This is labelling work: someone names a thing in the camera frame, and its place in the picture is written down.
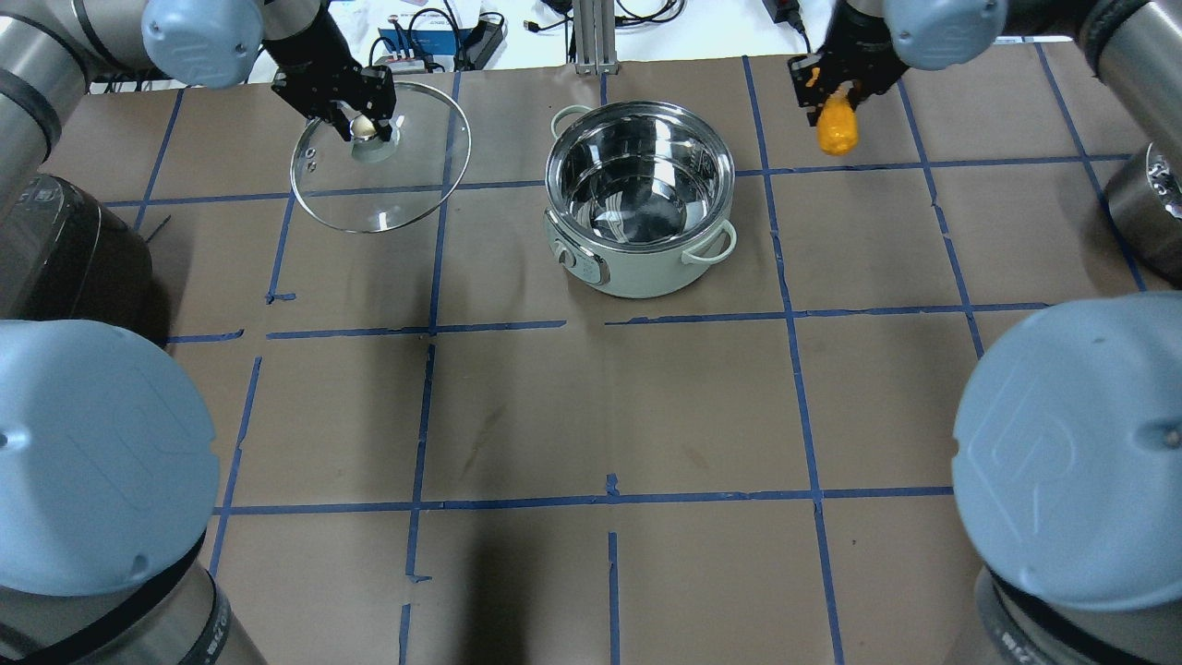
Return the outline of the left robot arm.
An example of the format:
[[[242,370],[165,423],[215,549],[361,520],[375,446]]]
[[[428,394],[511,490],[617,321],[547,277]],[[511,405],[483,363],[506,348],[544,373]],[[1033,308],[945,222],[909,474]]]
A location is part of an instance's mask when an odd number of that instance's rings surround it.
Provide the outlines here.
[[[395,151],[392,73],[325,1],[5,1],[4,219],[92,85],[157,70],[271,89],[356,157]],[[212,420],[173,358],[109,321],[4,318],[4,663],[262,664],[199,552]]]

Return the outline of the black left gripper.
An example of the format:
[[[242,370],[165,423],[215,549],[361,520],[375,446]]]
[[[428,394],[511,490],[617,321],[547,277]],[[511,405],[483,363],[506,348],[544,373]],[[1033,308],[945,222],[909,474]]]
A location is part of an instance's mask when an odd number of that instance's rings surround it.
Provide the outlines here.
[[[377,139],[392,141],[392,72],[355,59],[329,1],[265,1],[262,17],[262,46],[278,67],[271,91],[309,120],[333,129],[340,141],[352,141],[344,105],[370,120]]]

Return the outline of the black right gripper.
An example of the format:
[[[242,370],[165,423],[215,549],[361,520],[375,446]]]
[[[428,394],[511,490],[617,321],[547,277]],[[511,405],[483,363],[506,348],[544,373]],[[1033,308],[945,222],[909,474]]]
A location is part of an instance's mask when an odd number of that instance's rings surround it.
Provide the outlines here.
[[[798,105],[820,111],[840,90],[856,110],[894,89],[910,67],[896,54],[883,1],[838,1],[823,45],[793,56],[787,69]]]

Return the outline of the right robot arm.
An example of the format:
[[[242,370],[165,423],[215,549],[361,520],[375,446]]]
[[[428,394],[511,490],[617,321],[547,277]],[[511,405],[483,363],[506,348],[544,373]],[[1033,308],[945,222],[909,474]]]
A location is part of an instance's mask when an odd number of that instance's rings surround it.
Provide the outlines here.
[[[959,399],[953,491],[983,559],[948,664],[1177,664],[1181,546],[1178,2],[839,1],[787,64],[819,133],[908,70],[996,38],[1069,35],[1149,144],[1105,193],[1171,291],[1040,308],[983,353]]]

